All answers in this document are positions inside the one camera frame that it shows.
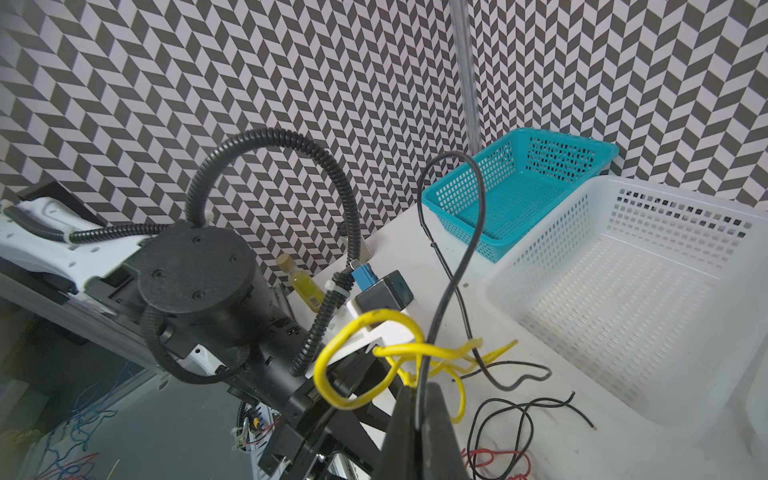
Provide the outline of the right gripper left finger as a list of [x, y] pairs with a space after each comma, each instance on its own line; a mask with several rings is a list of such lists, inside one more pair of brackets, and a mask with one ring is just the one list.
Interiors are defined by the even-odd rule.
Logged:
[[373, 480], [417, 479], [415, 390], [403, 387], [396, 398]]

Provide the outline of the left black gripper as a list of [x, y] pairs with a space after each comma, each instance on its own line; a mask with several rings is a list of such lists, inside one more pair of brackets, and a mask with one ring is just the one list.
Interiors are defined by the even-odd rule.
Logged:
[[336, 409], [311, 378], [291, 376], [288, 366], [283, 354], [259, 354], [257, 398], [280, 414], [257, 462], [259, 469], [276, 479], [330, 479], [331, 461], [342, 456], [372, 473], [381, 447], [366, 429], [384, 432], [391, 414], [374, 403]]

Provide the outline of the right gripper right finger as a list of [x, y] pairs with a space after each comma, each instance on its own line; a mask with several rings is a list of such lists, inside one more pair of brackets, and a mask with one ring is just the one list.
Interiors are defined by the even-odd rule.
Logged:
[[423, 410], [419, 478], [467, 479], [445, 398], [438, 384], [427, 385]]

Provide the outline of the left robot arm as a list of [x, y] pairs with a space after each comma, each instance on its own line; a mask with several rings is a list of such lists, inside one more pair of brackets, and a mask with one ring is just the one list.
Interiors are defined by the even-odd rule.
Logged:
[[[348, 226], [347, 267], [332, 277], [309, 328], [275, 303], [248, 243], [206, 222], [206, 203], [223, 171], [243, 154], [268, 147], [320, 166], [337, 190]], [[26, 271], [69, 281], [100, 307], [126, 312], [156, 364], [176, 379], [222, 382], [243, 401], [277, 411], [259, 461], [263, 471], [326, 479], [327, 461], [336, 455], [372, 473], [381, 451], [368, 431], [389, 423], [375, 407], [333, 408], [308, 375], [353, 289], [359, 219], [351, 184], [327, 149], [295, 131], [261, 128], [227, 139], [207, 156], [188, 188], [181, 221], [91, 229], [65, 206], [40, 198], [3, 208], [1, 256]]]

